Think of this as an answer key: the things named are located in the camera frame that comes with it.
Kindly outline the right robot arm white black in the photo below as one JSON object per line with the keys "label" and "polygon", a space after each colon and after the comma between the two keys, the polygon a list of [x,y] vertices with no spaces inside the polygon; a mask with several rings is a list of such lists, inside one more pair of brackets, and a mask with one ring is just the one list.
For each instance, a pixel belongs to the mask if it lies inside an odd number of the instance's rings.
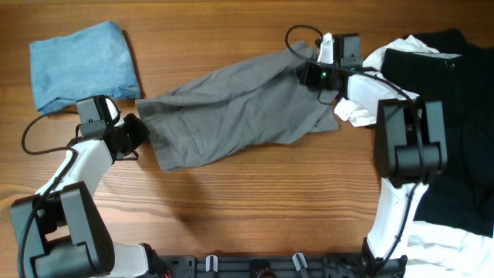
{"label": "right robot arm white black", "polygon": [[366,273],[403,271],[408,260],[400,244],[430,181],[447,164],[442,102],[412,98],[392,82],[363,67],[343,67],[304,57],[297,76],[302,85],[338,93],[350,78],[362,76],[392,89],[397,97],[379,99],[374,160],[381,195],[372,229],[364,239],[360,267]]}

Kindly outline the grey shorts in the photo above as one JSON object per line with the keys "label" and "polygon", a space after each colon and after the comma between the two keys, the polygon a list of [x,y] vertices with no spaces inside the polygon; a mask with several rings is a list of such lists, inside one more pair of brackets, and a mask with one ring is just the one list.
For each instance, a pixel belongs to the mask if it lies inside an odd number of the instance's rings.
{"label": "grey shorts", "polygon": [[137,100],[161,170],[201,167],[250,145],[291,144],[337,130],[330,106],[336,94],[302,85],[297,72],[304,64],[283,50]]}

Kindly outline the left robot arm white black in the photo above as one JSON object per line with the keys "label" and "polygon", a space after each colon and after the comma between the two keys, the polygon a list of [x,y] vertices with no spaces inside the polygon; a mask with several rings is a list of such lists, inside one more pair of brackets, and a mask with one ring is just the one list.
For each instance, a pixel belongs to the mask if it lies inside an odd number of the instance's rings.
{"label": "left robot arm white black", "polygon": [[20,277],[104,277],[116,264],[115,247],[93,201],[100,179],[117,161],[136,161],[147,128],[121,117],[108,96],[76,102],[80,124],[63,147],[66,159],[34,195],[10,208]]}

